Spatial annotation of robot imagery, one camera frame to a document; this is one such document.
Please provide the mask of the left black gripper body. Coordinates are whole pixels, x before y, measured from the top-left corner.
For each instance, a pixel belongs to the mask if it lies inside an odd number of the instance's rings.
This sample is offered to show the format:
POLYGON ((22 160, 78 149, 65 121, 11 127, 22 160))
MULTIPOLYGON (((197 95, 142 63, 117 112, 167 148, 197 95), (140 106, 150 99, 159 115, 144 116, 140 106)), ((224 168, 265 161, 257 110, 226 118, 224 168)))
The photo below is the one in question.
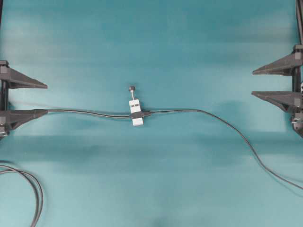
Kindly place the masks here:
POLYGON ((0 61, 0 139, 9 135, 9 63, 0 61))

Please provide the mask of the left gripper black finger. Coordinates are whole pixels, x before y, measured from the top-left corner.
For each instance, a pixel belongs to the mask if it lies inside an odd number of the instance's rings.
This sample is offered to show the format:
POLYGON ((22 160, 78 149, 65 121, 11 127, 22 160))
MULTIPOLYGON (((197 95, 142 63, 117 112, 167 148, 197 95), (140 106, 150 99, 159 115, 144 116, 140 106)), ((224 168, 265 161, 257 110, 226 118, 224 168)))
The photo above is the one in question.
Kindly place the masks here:
POLYGON ((16 71, 12 68, 1 66, 0 67, 0 79, 8 83, 8 88, 17 89, 17 88, 45 88, 47 85, 36 80, 32 79, 19 71, 16 71))
POLYGON ((48 114, 47 110, 7 110, 0 112, 0 125, 7 130, 14 130, 22 124, 48 114))

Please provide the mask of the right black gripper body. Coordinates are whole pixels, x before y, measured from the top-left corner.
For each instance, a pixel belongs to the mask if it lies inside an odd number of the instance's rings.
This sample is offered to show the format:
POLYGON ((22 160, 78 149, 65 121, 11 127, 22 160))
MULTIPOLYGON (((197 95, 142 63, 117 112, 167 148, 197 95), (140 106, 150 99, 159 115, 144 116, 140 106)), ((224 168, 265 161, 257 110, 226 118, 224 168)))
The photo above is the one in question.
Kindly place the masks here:
POLYGON ((291 113, 293 130, 303 136, 303 92, 301 91, 301 67, 303 65, 303 45, 295 45, 289 57, 289 71, 292 76, 292 92, 288 112, 291 113))

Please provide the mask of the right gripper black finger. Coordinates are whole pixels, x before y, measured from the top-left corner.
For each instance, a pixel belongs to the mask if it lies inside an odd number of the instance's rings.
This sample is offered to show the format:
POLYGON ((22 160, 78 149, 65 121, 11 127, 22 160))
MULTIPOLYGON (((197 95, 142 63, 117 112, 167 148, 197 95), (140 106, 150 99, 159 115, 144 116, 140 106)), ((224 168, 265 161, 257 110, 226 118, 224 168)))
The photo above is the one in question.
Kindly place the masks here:
POLYGON ((284 112, 300 112, 303 109, 303 95, 290 91, 252 91, 252 95, 267 101, 284 112))
POLYGON ((295 52, 289 54, 275 62, 262 66, 253 71, 254 75, 283 75, 291 76, 294 68, 303 65, 303 54, 301 52, 295 52))

